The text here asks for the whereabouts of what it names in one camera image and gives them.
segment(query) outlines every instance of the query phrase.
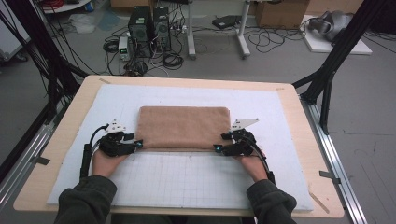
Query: white desk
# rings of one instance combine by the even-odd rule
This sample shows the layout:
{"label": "white desk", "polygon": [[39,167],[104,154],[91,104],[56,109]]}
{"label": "white desk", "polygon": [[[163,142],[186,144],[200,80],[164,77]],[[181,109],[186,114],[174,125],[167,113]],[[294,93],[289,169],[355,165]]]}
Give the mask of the white desk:
{"label": "white desk", "polygon": [[[23,186],[14,208],[19,211],[57,211],[58,206],[47,204],[52,186],[58,176],[61,164],[68,149],[76,138],[76,133],[92,106],[96,93],[102,84],[122,84],[141,86],[170,86],[194,88],[221,88],[231,90],[275,91],[279,94],[284,108],[290,134],[297,155],[303,167],[307,186],[314,199],[314,210],[309,213],[295,213],[294,217],[342,217],[344,209],[329,178],[318,175],[327,171],[315,136],[309,126],[295,89],[290,84],[259,83],[238,81],[194,80],[151,77],[106,77],[85,78],[72,104],[68,107],[56,132],[49,141],[42,157],[50,159],[48,165],[38,164]],[[205,216],[252,216],[249,210],[238,209],[176,209],[165,207],[112,207],[112,213],[166,214],[166,215],[205,215]]]}

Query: desk leg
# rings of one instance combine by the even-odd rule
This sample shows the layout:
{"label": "desk leg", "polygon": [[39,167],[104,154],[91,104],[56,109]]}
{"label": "desk leg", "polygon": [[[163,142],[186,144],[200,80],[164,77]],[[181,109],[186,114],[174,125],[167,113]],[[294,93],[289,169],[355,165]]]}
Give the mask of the desk leg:
{"label": "desk leg", "polygon": [[244,37],[245,25],[247,23],[249,7],[250,7],[250,0],[247,0],[247,1],[245,1],[244,9],[242,12],[241,28],[239,30],[236,30],[236,36],[238,37],[238,41],[242,48],[242,53],[243,53],[242,58],[243,59],[250,56],[250,51],[248,50],[248,44]]}
{"label": "desk leg", "polygon": [[187,43],[189,45],[189,56],[193,60],[196,59],[194,35],[192,34],[192,0],[189,1],[189,27],[187,34]]}

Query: white shelf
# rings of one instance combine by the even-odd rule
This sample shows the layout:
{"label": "white shelf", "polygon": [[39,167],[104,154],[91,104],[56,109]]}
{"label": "white shelf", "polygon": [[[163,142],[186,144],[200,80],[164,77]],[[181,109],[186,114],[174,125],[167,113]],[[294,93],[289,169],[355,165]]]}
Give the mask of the white shelf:
{"label": "white shelf", "polygon": [[91,2],[91,0],[79,0],[78,4],[64,4],[63,6],[56,8],[56,9],[44,9],[44,13],[46,14],[52,14],[52,13],[58,13],[58,12],[64,12],[68,10],[72,10],[78,7],[85,6],[85,4]]}

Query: black tape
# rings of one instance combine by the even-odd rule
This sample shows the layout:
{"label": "black tape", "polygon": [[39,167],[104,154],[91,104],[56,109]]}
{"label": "black tape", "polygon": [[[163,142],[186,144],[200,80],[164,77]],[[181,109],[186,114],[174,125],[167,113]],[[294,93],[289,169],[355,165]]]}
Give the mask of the black tape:
{"label": "black tape", "polygon": [[33,157],[33,158],[30,160],[30,162],[39,163],[39,164],[42,164],[42,165],[47,165],[48,163],[50,163],[50,160],[38,156],[38,157]]}
{"label": "black tape", "polygon": [[341,179],[335,178],[335,175],[332,173],[319,171],[319,175],[322,177],[330,178],[334,184],[341,184]]}

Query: black metal frame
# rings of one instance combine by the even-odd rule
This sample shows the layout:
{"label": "black metal frame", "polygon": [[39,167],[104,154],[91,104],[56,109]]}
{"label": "black metal frame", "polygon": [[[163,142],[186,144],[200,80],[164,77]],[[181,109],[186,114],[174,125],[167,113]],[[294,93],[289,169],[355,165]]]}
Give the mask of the black metal frame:
{"label": "black metal frame", "polygon": [[37,11],[29,0],[5,0],[9,9],[19,20],[26,33],[35,43],[39,53],[44,58],[44,64],[38,63],[35,58],[37,55],[32,51],[30,46],[25,42],[23,37],[14,30],[12,26],[7,24],[4,17],[0,15],[1,21],[15,35],[15,37],[26,48],[27,52],[35,61],[40,74],[48,79],[48,96],[49,101],[37,116],[33,124],[23,135],[19,143],[12,149],[6,160],[0,165],[0,183],[6,178],[8,172],[17,162],[23,151],[26,149],[35,133],[42,124],[51,120],[56,115],[56,106],[63,96],[72,97],[78,91],[79,84],[73,74],[80,77],[87,77],[88,74],[78,67],[74,66],[62,57],[55,43],[52,41],[47,29],[38,16]]}
{"label": "black metal frame", "polygon": [[329,134],[327,124],[334,75],[388,1],[391,0],[364,0],[319,70],[292,83],[297,89],[311,82],[306,92],[300,95],[302,100],[311,105],[317,102],[323,92],[319,123],[326,134]]}

